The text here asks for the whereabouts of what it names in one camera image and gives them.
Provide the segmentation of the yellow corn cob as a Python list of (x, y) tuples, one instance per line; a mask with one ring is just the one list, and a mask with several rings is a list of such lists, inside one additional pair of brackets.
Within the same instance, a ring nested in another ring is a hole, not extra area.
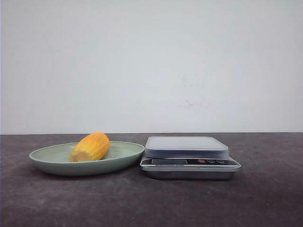
[(71, 162), (100, 160), (108, 151), (110, 141), (106, 134), (95, 132), (76, 144), (69, 155)]

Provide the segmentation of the silver digital kitchen scale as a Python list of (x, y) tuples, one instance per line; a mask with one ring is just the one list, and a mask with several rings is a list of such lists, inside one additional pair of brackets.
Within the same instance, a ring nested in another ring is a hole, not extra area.
[(140, 162), (154, 179), (231, 179), (241, 165), (210, 136), (150, 136)]

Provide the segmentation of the light green plate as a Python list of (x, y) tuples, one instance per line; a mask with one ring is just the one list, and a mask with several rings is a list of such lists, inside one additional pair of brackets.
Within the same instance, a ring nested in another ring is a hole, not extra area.
[(145, 147), (140, 144), (111, 141), (101, 160), (71, 162), (69, 155), (76, 143), (66, 143), (37, 149), (29, 154), (33, 165), (49, 174), (62, 176), (89, 176), (115, 172), (127, 168), (141, 158)]

